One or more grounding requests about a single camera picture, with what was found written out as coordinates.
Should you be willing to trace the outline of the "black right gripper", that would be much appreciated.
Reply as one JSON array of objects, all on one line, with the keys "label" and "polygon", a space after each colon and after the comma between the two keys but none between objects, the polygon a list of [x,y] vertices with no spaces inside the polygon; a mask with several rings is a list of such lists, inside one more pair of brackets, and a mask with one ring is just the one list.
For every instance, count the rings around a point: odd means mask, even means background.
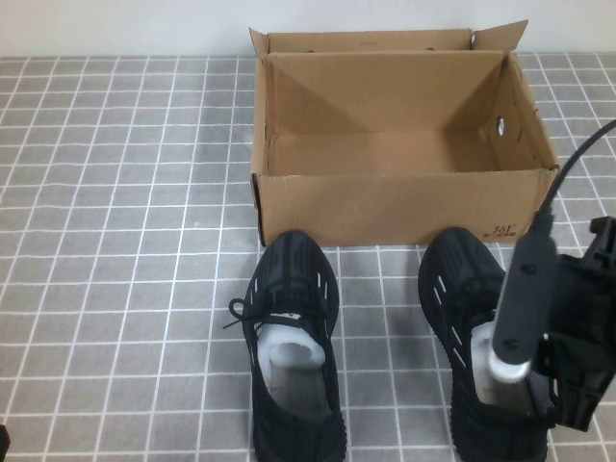
[{"label": "black right gripper", "polygon": [[593,218],[581,258],[553,254],[531,267],[542,321],[531,384],[551,391],[555,422],[587,431],[615,377],[615,218]]}]

